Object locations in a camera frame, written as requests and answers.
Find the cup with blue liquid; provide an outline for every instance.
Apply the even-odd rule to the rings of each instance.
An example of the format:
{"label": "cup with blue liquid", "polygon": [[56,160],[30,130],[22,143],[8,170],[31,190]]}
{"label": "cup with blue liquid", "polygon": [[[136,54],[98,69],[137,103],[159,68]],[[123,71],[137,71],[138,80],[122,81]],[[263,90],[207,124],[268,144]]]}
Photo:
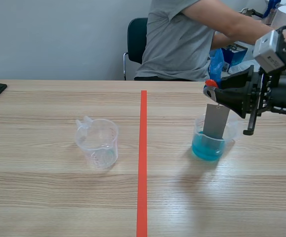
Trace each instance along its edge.
{"label": "cup with blue liquid", "polygon": [[216,139],[203,133],[204,121],[205,115],[196,119],[192,151],[201,159],[217,161],[223,156],[227,145],[238,138],[241,125],[236,116],[229,116],[223,137]]}

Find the robotic arm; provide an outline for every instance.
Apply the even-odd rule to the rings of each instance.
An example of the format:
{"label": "robotic arm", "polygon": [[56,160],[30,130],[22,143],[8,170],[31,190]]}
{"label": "robotic arm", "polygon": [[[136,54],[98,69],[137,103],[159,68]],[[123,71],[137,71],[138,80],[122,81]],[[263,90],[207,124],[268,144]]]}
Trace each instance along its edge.
{"label": "robotic arm", "polygon": [[286,26],[256,42],[253,55],[261,66],[258,73],[254,73],[251,66],[222,80],[219,88],[204,88],[207,97],[233,110],[243,119],[250,114],[244,135],[253,135],[257,117],[263,112],[286,115],[286,40],[283,30]]}

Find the measuring cup handle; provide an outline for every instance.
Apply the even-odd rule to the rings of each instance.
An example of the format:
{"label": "measuring cup handle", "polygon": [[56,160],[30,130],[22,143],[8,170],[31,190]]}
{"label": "measuring cup handle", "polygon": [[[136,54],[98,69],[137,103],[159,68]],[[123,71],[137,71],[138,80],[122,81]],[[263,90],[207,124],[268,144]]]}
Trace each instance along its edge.
{"label": "measuring cup handle", "polygon": [[84,122],[76,120],[77,129],[79,129],[80,127],[89,128],[93,123],[93,120],[88,116],[83,117],[83,121]]}

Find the red button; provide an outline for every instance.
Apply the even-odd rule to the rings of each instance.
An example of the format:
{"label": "red button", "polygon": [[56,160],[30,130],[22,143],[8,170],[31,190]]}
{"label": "red button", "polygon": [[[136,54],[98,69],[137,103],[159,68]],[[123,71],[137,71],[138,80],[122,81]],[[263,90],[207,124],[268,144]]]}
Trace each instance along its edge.
{"label": "red button", "polygon": [[217,87],[218,88],[218,85],[216,83],[216,81],[212,80],[212,79],[209,79],[209,80],[206,80],[205,84],[207,86],[214,86],[214,87]]}

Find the person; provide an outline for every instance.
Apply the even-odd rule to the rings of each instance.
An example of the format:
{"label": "person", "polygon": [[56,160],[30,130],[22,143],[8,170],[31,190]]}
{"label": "person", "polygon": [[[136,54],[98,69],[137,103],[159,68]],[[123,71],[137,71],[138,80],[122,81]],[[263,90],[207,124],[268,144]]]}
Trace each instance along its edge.
{"label": "person", "polygon": [[272,30],[220,0],[152,0],[135,80],[204,81],[210,50],[236,41],[254,45]]}

